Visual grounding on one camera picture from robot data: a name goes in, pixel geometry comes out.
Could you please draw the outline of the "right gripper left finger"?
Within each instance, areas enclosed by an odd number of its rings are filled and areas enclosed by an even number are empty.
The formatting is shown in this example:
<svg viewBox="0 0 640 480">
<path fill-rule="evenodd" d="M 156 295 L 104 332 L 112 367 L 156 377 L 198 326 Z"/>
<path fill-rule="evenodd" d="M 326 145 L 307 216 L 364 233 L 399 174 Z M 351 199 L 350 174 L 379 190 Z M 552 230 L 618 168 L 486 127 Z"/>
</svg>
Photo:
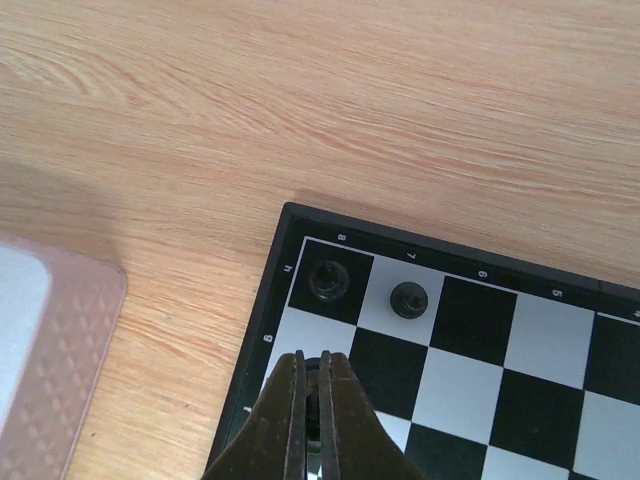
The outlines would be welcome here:
<svg viewBox="0 0 640 480">
<path fill-rule="evenodd" d="M 279 358 L 243 427 L 203 477 L 306 477 L 306 364 L 302 351 Z"/>
</svg>

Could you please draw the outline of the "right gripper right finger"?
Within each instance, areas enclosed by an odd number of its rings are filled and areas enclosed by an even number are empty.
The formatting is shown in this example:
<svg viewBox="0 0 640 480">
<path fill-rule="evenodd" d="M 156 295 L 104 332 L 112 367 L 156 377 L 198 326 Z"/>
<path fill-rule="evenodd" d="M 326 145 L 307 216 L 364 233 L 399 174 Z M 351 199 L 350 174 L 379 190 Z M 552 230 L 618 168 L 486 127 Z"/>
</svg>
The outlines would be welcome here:
<svg viewBox="0 0 640 480">
<path fill-rule="evenodd" d="M 324 351 L 319 364 L 324 479 L 421 479 L 386 433 L 347 357 Z"/>
</svg>

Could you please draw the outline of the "black chess piece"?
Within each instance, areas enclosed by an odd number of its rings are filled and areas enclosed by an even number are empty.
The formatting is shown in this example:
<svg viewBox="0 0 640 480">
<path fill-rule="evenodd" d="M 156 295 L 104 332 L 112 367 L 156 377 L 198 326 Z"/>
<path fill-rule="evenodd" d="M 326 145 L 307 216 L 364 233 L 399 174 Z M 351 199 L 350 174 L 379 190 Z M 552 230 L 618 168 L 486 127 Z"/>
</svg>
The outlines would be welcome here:
<svg viewBox="0 0 640 480">
<path fill-rule="evenodd" d="M 310 291 L 320 301 L 333 302 L 341 299 L 346 294 L 349 283 L 347 269 L 334 260 L 318 261 L 309 272 Z"/>
<path fill-rule="evenodd" d="M 319 407 L 320 358 L 314 357 L 306 359 L 305 368 L 307 452 L 319 454 L 321 451 Z"/>
<path fill-rule="evenodd" d="M 425 289 L 415 282 L 402 282 L 391 292 L 390 306 L 401 318 L 416 319 L 428 307 L 428 295 Z"/>
</svg>

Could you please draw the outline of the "black silver chess board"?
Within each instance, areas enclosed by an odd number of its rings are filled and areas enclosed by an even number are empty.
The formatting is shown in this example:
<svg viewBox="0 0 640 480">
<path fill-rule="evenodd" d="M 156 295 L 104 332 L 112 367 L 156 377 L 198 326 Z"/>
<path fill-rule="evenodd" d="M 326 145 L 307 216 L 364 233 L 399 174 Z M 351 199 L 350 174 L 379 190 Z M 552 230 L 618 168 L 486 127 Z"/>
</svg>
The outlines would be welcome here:
<svg viewBox="0 0 640 480">
<path fill-rule="evenodd" d="M 312 266 L 348 271 L 333 302 Z M 390 306 L 421 285 L 416 319 Z M 636 289 L 288 202 L 211 448 L 251 413 L 277 360 L 345 354 L 382 426 L 429 479 L 635 479 Z"/>
</svg>

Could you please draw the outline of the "pink tin with black pieces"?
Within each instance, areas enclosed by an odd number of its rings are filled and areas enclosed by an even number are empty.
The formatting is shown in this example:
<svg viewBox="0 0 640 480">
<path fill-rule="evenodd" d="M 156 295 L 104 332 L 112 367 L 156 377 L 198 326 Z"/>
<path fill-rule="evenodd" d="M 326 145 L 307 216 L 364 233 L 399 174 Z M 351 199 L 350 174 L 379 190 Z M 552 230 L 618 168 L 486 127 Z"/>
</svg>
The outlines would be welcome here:
<svg viewBox="0 0 640 480">
<path fill-rule="evenodd" d="M 2 478 L 64 478 L 126 290 L 110 263 L 2 233 Z"/>
</svg>

